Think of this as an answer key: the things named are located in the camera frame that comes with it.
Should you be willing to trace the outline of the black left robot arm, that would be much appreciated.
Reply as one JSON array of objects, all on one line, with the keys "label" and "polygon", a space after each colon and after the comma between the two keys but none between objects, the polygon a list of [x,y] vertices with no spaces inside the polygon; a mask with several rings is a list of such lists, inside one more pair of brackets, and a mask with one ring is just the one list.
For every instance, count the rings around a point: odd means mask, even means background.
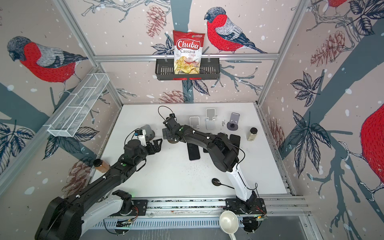
[{"label": "black left robot arm", "polygon": [[78,240],[87,230],[105,218],[145,214],[145,205],[136,206],[132,195],[116,187],[128,180],[147,156],[161,151],[162,139],[147,142],[130,140],[118,161],[99,179],[66,197],[53,199],[35,234],[36,240]]}]

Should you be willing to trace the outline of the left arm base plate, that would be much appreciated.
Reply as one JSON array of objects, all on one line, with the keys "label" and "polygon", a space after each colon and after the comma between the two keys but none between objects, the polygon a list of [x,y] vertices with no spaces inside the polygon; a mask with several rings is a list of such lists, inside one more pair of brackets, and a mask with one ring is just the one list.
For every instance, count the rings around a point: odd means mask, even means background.
[{"label": "left arm base plate", "polygon": [[118,216],[145,216],[148,200],[124,200]]}]

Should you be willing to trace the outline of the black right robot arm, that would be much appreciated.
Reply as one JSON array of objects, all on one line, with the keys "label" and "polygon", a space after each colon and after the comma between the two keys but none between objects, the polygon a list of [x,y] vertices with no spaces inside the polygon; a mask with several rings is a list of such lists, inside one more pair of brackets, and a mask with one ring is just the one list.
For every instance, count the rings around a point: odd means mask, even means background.
[{"label": "black right robot arm", "polygon": [[188,125],[180,125],[175,114],[170,114],[164,119],[163,124],[169,131],[168,139],[172,142],[194,144],[207,150],[215,167],[227,174],[235,189],[237,198],[247,208],[251,208],[257,203],[257,194],[247,184],[240,168],[239,149],[231,143],[226,134],[208,134],[195,130]]}]

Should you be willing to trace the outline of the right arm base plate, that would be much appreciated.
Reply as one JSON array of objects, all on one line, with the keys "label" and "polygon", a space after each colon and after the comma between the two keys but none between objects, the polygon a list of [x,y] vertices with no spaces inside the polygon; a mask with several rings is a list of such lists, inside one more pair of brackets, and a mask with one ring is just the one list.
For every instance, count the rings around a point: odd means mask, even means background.
[{"label": "right arm base plate", "polygon": [[232,211],[236,215],[265,215],[267,213],[266,205],[263,199],[257,198],[254,202],[247,204],[246,202],[235,198],[225,199],[226,211]]}]

